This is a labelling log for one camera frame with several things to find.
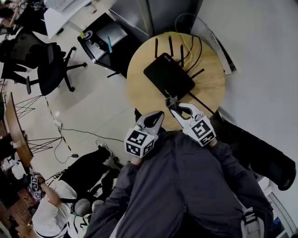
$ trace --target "black office chair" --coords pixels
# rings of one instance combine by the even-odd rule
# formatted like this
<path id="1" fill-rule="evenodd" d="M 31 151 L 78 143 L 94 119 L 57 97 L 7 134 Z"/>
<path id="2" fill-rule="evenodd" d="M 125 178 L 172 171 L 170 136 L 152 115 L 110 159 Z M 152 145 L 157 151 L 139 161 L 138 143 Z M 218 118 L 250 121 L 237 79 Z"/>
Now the black office chair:
<path id="1" fill-rule="evenodd" d="M 2 78 L 12 79 L 17 83 L 27 85 L 28 94 L 31 93 L 31 85 L 39 84 L 43 96 L 51 93 L 65 79 L 71 92 L 75 90 L 70 85 L 67 71 L 78 67 L 86 67 L 87 63 L 67 66 L 70 55 L 75 47 L 72 47 L 66 55 L 56 43 L 46 44 L 37 38 L 31 31 L 21 29 L 15 39 L 4 40 L 0 45 L 0 61 L 4 63 Z M 25 72 L 26 68 L 37 69 L 38 79 L 29 80 L 17 73 Z"/>

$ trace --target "floor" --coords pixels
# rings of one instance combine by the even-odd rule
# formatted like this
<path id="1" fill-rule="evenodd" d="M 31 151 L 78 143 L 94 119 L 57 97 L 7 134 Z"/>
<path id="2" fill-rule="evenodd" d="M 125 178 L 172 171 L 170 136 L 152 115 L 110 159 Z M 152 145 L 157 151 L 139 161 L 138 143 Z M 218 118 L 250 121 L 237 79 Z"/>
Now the floor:
<path id="1" fill-rule="evenodd" d="M 98 11 L 91 15 L 92 8 L 82 9 L 72 21 L 84 28 L 97 19 L 106 8 L 98 3 Z M 43 139 L 59 137 L 59 132 L 54 123 L 46 100 L 53 112 L 55 119 L 63 124 L 65 129 L 76 129 L 92 132 L 103 137 L 110 137 L 124 140 L 128 128 L 135 123 L 134 107 L 126 96 L 126 79 L 122 75 L 107 78 L 112 71 L 91 62 L 77 41 L 78 33 L 69 27 L 64 28 L 64 32 L 58 37 L 49 40 L 47 37 L 39 35 L 45 42 L 57 42 L 62 50 L 68 52 L 72 46 L 77 47 L 77 51 L 72 54 L 69 65 L 87 62 L 87 68 L 77 68 L 68 72 L 69 79 L 75 87 L 71 93 L 65 81 L 56 88 L 46 98 L 41 97 L 35 102 L 35 110 L 20 118 L 20 125 L 26 131 L 29 139 Z M 30 80 L 37 78 L 36 70 L 30 73 Z M 40 95 L 38 85 L 32 86 L 30 95 L 26 92 L 26 86 L 8 82 L 7 95 L 13 93 L 15 103 Z M 61 162 L 77 153 L 82 156 L 96 150 L 96 136 L 81 132 L 63 131 L 66 142 L 61 142 L 56 149 L 56 156 Z M 130 160 L 130 156 L 124 152 L 124 145 L 121 142 L 103 139 L 114 154 L 125 164 Z M 54 148 L 34 154 L 31 162 L 33 168 L 40 172 L 45 178 L 49 178 L 55 173 L 67 168 L 76 159 L 70 158 L 62 164 L 57 161 L 54 155 Z"/>

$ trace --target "black router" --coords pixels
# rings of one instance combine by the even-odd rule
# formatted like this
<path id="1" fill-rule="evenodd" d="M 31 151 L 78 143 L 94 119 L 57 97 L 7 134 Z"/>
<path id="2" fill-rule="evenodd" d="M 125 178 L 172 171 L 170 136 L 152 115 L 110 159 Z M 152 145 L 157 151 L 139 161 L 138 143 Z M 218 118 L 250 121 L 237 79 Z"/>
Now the black router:
<path id="1" fill-rule="evenodd" d="M 195 82 L 182 69 L 184 66 L 183 45 L 180 46 L 181 66 L 172 58 L 174 53 L 171 36 L 169 36 L 169 45 L 171 56 L 167 53 L 163 53 L 158 57 L 158 39 L 156 38 L 156 60 L 144 69 L 144 74 L 166 98 L 174 98 L 177 96 L 178 100 L 180 100 L 194 88 Z"/>

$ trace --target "white wall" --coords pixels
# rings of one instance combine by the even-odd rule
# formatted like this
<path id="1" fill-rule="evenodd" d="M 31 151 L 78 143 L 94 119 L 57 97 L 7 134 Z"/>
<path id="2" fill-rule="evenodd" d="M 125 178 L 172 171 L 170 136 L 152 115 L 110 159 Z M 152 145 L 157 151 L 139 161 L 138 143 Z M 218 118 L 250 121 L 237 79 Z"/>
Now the white wall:
<path id="1" fill-rule="evenodd" d="M 226 77 L 222 108 L 236 125 L 298 162 L 298 3 L 204 0 L 198 16 L 237 68 Z M 275 194 L 298 225 L 298 179 Z"/>

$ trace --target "yellow cable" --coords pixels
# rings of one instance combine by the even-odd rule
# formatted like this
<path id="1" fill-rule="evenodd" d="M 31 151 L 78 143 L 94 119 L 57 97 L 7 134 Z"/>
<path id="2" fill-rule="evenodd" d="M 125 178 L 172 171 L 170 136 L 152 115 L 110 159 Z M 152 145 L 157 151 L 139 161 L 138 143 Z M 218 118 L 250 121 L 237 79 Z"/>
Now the yellow cable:
<path id="1" fill-rule="evenodd" d="M 192 60 L 192 52 L 191 52 L 190 48 L 188 47 L 188 45 L 185 43 L 185 40 L 184 40 L 183 36 L 182 36 L 180 33 L 178 33 L 178 32 L 173 32 L 173 33 L 176 33 L 176 34 L 180 35 L 180 37 L 181 37 L 182 40 L 183 40 L 184 45 L 186 46 L 187 50 L 190 52 L 190 58 L 189 58 L 189 60 L 184 64 L 184 67 L 183 67 L 183 68 L 185 69 L 186 66 L 187 66 L 187 65 L 190 63 L 190 61 Z"/>

